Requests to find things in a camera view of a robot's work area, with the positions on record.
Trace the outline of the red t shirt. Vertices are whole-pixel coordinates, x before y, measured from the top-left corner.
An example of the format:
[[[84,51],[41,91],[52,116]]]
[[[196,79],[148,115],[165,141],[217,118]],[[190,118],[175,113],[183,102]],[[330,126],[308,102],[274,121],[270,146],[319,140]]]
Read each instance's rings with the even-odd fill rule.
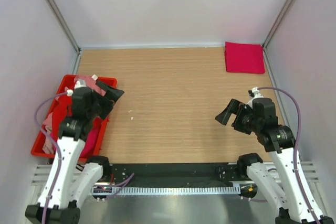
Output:
[[[47,118],[44,120],[43,124],[47,132],[52,136],[52,138],[57,141],[58,139],[58,130],[60,122],[65,118],[67,114],[71,114],[71,97],[66,95],[57,97],[56,107],[50,112]],[[93,121],[93,128],[101,126],[103,120],[99,117],[96,117]]]

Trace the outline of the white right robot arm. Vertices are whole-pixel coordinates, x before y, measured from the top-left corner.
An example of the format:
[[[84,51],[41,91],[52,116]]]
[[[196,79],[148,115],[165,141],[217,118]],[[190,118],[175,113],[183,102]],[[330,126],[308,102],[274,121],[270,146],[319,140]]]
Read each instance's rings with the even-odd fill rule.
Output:
[[[289,127],[278,123],[272,99],[254,98],[248,104],[232,99],[215,120],[226,125],[232,114],[236,116],[232,123],[234,130],[255,133],[280,178],[278,184],[256,153],[238,158],[238,177],[251,179],[257,185],[274,211],[275,223],[333,223],[317,205],[307,181],[297,179],[303,172],[294,149],[295,137]]]

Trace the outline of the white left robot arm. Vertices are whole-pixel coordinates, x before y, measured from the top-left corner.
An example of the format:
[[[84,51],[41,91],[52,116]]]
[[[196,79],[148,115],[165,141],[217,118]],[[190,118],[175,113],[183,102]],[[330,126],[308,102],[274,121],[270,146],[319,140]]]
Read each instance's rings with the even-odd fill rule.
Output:
[[[124,94],[100,80],[96,84],[105,91],[104,95],[88,87],[84,80],[56,95],[71,98],[70,112],[59,124],[58,140],[50,139],[56,149],[55,158],[37,203],[26,208],[25,217],[31,223],[78,223],[81,206],[94,184],[111,177],[109,159],[92,156],[80,176],[73,179],[94,120],[106,119]]]

